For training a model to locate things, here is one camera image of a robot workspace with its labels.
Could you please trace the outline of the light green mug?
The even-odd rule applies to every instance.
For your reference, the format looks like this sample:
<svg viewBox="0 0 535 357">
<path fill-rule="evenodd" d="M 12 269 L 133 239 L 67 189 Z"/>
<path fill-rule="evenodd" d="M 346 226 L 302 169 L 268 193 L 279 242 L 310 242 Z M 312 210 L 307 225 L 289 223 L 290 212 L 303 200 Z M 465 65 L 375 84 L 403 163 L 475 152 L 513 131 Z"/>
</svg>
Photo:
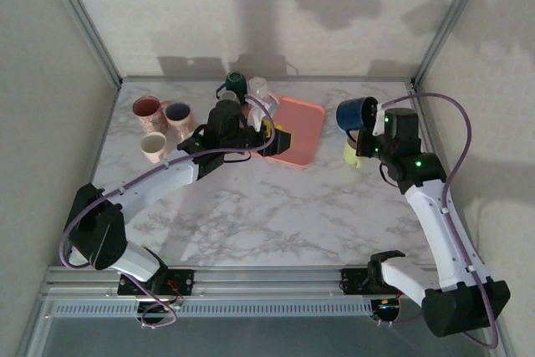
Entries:
<svg viewBox="0 0 535 357">
<path fill-rule="evenodd" d="M 343 158 L 347 164 L 359 169 L 362 167 L 363 161 L 359 156 L 357 156 L 356 148 L 356 142 L 348 137 L 344 144 Z"/>
</svg>

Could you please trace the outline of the navy blue mug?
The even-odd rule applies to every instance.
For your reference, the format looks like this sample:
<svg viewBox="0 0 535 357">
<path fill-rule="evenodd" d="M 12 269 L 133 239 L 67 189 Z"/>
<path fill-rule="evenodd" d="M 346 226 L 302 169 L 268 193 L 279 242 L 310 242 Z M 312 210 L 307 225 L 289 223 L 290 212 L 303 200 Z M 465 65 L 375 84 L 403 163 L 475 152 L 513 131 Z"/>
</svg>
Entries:
<svg viewBox="0 0 535 357">
<path fill-rule="evenodd" d="M 343 131 L 373 129 L 375 123 L 363 123 L 361 120 L 361 106 L 365 99 L 375 99 L 374 97 L 363 97 L 347 99 L 342 101 L 335 112 L 335 119 L 338 127 Z"/>
</svg>

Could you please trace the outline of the white mug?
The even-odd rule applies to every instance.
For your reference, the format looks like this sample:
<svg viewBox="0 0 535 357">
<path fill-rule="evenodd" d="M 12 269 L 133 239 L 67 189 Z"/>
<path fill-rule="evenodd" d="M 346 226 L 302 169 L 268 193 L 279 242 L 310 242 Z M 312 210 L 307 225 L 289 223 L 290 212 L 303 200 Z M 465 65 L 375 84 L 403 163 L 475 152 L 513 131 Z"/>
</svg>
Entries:
<svg viewBox="0 0 535 357">
<path fill-rule="evenodd" d="M 270 99 L 268 83 L 263 77 L 255 76 L 248 80 L 247 93 L 257 99 Z"/>
</svg>

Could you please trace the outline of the pink mug purple interior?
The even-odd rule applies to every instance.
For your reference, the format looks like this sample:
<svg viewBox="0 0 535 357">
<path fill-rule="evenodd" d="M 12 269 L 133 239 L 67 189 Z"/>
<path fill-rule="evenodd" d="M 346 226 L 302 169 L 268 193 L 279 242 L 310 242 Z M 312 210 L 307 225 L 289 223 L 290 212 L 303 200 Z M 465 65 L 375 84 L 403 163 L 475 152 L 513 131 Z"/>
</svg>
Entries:
<svg viewBox="0 0 535 357">
<path fill-rule="evenodd" d="M 172 134 L 178 142 L 191 137 L 197 127 L 191 107 L 184 102 L 170 102 L 164 114 Z"/>
</svg>

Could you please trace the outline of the pale pink mug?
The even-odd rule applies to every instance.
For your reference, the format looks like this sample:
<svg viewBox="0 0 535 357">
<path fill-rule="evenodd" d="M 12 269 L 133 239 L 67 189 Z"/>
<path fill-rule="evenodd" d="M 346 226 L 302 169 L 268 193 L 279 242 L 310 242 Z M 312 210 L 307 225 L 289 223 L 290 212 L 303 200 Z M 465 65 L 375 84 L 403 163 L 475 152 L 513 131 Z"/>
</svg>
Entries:
<svg viewBox="0 0 535 357">
<path fill-rule="evenodd" d="M 166 136 L 160 132 L 151 132 L 140 140 L 140 148 L 152 164 L 163 161 L 170 153 Z"/>
</svg>

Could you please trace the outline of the pink floral mug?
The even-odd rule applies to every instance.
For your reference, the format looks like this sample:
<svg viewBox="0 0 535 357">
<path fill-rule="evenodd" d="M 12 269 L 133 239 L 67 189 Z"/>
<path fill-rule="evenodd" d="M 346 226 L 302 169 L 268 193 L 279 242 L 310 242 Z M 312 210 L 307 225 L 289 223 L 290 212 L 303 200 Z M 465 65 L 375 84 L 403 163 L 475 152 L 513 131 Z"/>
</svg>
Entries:
<svg viewBox="0 0 535 357">
<path fill-rule="evenodd" d="M 132 111 L 145 133 L 164 133 L 166 123 L 160 101 L 154 96 L 143 96 L 132 105 Z"/>
</svg>

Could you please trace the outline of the dark green mug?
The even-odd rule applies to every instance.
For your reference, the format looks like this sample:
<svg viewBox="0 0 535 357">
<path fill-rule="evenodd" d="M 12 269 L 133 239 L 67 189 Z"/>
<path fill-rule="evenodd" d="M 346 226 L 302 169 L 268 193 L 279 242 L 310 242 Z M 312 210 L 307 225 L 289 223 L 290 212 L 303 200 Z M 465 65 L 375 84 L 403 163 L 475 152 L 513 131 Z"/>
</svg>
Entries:
<svg viewBox="0 0 535 357">
<path fill-rule="evenodd" d="M 233 92 L 241 105 L 246 104 L 247 80 L 241 72 L 234 71 L 226 76 L 225 82 L 216 90 L 217 99 L 223 98 L 223 90 Z"/>
</svg>

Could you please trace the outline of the pink plastic tray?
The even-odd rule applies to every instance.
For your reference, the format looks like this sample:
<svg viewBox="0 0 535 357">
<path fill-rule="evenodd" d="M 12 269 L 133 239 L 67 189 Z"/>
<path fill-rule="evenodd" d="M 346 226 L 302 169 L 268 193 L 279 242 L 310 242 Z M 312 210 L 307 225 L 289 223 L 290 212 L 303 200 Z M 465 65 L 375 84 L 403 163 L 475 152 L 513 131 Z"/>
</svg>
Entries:
<svg viewBox="0 0 535 357">
<path fill-rule="evenodd" d="M 309 166 L 315 157 L 318 141 L 325 120 L 323 106 L 289 96 L 278 98 L 277 108 L 272 114 L 276 127 L 292 135 L 290 147 L 282 154 L 268 159 L 290 166 Z"/>
</svg>

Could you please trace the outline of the aluminium side rail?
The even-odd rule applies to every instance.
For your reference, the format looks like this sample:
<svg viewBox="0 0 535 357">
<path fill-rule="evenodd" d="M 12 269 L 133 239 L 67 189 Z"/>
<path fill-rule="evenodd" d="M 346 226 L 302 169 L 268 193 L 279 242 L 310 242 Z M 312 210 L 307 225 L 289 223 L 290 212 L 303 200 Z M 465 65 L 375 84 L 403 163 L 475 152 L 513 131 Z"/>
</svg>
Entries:
<svg viewBox="0 0 535 357">
<path fill-rule="evenodd" d="M 464 121 L 465 127 L 466 127 L 466 141 L 462 148 L 461 154 L 458 157 L 455 165 L 451 169 L 450 174 L 446 178 L 446 182 L 444 183 L 444 186 L 442 188 L 442 195 L 441 195 L 441 209 L 440 212 L 444 216 L 446 220 L 446 225 L 449 227 L 449 231 L 452 235 L 453 242 L 456 244 L 456 248 L 458 249 L 459 253 L 461 254 L 462 260 L 466 266 L 466 270 L 469 273 L 474 273 L 476 268 L 476 257 L 477 254 L 475 251 L 471 252 L 466 243 L 463 241 L 463 237 L 461 236 L 462 233 L 466 234 L 465 228 L 463 224 L 461 224 L 461 228 L 458 228 L 456 226 L 456 221 L 458 220 L 458 215 L 456 214 L 455 205 L 453 203 L 450 203 L 450 199 L 448 196 L 451 194 L 451 186 L 453 180 L 456 178 L 457 173 L 461 169 L 461 166 L 464 162 L 464 160 L 467 157 L 468 151 L 471 147 L 471 141 L 472 141 L 472 126 L 470 118 L 468 117 L 468 114 L 464 107 L 455 99 L 452 97 L 445 95 L 445 94 L 438 94 L 438 93 L 418 93 L 415 90 L 408 95 L 408 97 L 411 99 L 412 103 L 415 105 L 418 105 L 420 108 L 420 113 L 425 121 L 425 132 L 427 136 L 429 137 L 430 142 L 430 148 L 432 150 L 435 150 L 435 143 L 433 142 L 433 136 L 431 134 L 431 119 L 428 118 L 425 115 L 425 112 L 423 111 L 423 105 L 420 99 L 423 98 L 435 98 L 435 99 L 441 99 L 444 100 L 451 105 L 453 105 L 461 114 L 461 117 Z M 472 247 L 471 240 L 467 240 L 467 244 Z"/>
</svg>

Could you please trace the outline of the aluminium frame post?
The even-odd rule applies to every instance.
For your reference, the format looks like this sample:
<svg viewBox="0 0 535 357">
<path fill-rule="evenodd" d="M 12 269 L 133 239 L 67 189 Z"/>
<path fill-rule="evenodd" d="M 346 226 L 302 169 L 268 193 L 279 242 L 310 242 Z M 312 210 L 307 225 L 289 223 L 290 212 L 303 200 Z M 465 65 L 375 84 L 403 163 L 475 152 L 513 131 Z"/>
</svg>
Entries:
<svg viewBox="0 0 535 357">
<path fill-rule="evenodd" d="M 63 0 L 63 2 L 109 82 L 116 90 L 120 90 L 123 83 L 121 73 L 105 46 L 83 0 Z"/>
<path fill-rule="evenodd" d="M 415 91 L 417 91 L 424 83 L 426 76 L 431 71 L 434 62 L 446 44 L 447 39 L 452 34 L 469 1 L 470 0 L 451 0 L 436 34 L 425 51 L 419 67 L 411 78 L 412 88 Z"/>
</svg>

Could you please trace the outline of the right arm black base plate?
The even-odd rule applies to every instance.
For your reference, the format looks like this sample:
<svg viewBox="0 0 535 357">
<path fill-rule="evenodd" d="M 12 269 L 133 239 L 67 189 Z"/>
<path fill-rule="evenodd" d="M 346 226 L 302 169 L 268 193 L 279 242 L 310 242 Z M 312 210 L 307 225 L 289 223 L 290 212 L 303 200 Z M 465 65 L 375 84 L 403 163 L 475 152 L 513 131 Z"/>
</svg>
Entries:
<svg viewBox="0 0 535 357">
<path fill-rule="evenodd" d="M 344 295 L 390 295 L 401 294 L 398 288 L 372 278 L 367 268 L 343 268 L 340 270 L 339 289 Z"/>
</svg>

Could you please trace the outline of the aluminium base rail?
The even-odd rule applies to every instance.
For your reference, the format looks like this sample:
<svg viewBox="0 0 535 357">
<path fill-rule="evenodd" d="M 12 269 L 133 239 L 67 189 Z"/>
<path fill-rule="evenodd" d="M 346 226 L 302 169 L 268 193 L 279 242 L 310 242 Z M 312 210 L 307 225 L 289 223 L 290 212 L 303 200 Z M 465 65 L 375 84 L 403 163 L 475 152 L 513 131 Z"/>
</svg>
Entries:
<svg viewBox="0 0 535 357">
<path fill-rule="evenodd" d="M 107 269 L 70 270 L 51 267 L 44 276 L 38 291 L 46 298 L 124 298 L 150 301 L 153 296 L 162 300 L 177 299 L 297 299 L 297 298 L 341 298 L 339 289 L 340 270 L 343 268 L 367 268 L 365 265 L 349 266 L 215 266 L 215 267 L 171 267 L 195 271 L 194 285 L 190 296 L 157 296 L 142 285 L 137 286 L 144 295 L 119 296 L 117 287 L 122 273 Z M 392 258 L 387 261 L 386 276 L 390 286 L 398 288 L 405 295 L 413 292 L 451 290 L 459 287 L 461 280 L 441 283 L 435 267 L 413 264 L 406 258 Z"/>
</svg>

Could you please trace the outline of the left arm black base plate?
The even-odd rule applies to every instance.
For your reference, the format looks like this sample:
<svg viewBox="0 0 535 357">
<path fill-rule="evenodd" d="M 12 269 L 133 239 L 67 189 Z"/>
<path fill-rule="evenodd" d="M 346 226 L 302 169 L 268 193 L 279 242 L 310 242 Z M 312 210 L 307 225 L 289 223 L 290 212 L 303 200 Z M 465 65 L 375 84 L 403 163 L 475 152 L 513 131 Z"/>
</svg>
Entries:
<svg viewBox="0 0 535 357">
<path fill-rule="evenodd" d="M 148 282 L 140 284 L 157 296 L 190 296 L 194 285 L 195 271 L 191 269 L 166 269 L 157 273 Z M 144 293 L 124 274 L 120 275 L 117 287 L 119 296 L 141 296 Z"/>
</svg>

